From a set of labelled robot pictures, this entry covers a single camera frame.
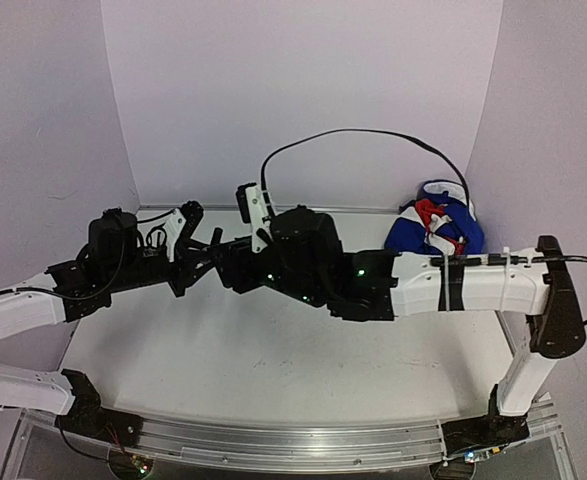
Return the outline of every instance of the cloth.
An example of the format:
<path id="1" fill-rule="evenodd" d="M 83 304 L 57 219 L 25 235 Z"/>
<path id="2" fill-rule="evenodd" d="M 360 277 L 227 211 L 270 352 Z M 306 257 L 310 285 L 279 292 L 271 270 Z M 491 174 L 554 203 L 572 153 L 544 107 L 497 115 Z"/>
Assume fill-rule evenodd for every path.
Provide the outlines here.
<path id="1" fill-rule="evenodd" d="M 424 255 L 482 253 L 484 232 L 473 202 L 466 205 L 461 185 L 435 180 L 422 185 L 418 199 L 404 205 L 384 247 Z"/>

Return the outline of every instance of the black tape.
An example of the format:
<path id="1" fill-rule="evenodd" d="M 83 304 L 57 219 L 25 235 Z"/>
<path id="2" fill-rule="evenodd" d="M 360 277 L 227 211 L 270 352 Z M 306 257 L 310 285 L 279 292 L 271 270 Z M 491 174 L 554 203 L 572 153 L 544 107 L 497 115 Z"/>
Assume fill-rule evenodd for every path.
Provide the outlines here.
<path id="1" fill-rule="evenodd" d="M 438 310 L 446 312 L 446 276 L 444 274 L 445 265 L 440 266 L 440 303 Z M 449 310 L 464 310 L 464 301 L 462 300 L 462 287 L 464 285 L 464 265 L 449 264 Z"/>

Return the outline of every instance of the white arm segment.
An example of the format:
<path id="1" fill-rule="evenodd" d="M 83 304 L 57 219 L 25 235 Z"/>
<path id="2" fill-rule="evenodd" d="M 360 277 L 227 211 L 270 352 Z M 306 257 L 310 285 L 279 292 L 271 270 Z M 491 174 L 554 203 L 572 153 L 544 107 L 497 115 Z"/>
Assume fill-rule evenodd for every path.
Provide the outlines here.
<path id="1" fill-rule="evenodd" d="M 66 415 L 75 397 L 58 372 L 35 372 L 0 364 L 0 406 L 45 410 Z"/>
<path id="2" fill-rule="evenodd" d="M 519 417 L 531 408 L 542 384 L 557 360 L 531 352 L 528 335 L 517 346 L 509 370 L 497 387 L 497 407 L 500 415 Z"/>
<path id="3" fill-rule="evenodd" d="M 541 256 L 534 249 L 514 252 L 522 257 Z M 486 265 L 465 267 L 462 283 L 464 310 L 508 311 L 537 315 L 544 311 L 549 287 L 543 281 L 548 272 L 544 263 L 518 265 Z M 391 289 L 396 316 L 440 311 L 442 270 L 430 264 L 431 257 L 403 253 L 393 264 L 393 277 L 398 279 Z"/>
<path id="4" fill-rule="evenodd" d="M 55 282 L 49 275 L 40 274 L 13 288 L 27 285 L 51 289 Z M 64 318 L 64 303 L 57 297 L 37 292 L 3 295 L 0 297 L 0 340 L 32 328 L 61 323 Z"/>

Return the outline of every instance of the wall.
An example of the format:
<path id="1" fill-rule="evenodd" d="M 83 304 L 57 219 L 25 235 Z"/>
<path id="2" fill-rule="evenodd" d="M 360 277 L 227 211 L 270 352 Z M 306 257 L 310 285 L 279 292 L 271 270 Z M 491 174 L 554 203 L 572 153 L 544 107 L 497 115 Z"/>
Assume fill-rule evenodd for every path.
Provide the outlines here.
<path id="1" fill-rule="evenodd" d="M 102 210 L 138 206 L 98 0 L 0 2 L 0 287 L 75 256 Z M 0 344 L 55 368 L 67 326 Z M 15 415 L 0 413 L 0 466 Z"/>
<path id="2" fill-rule="evenodd" d="M 464 170 L 502 1 L 104 0 L 115 96 L 145 204 L 234 204 L 277 147 L 344 126 L 422 137 Z M 404 141 L 355 134 L 282 154 L 281 204 L 396 207 L 450 177 Z"/>
<path id="3" fill-rule="evenodd" d="M 551 233 L 587 255 L 587 0 L 505 1 L 467 176 L 492 250 Z M 587 267 L 571 272 L 587 315 Z M 548 385 L 587 479 L 587 345 Z"/>

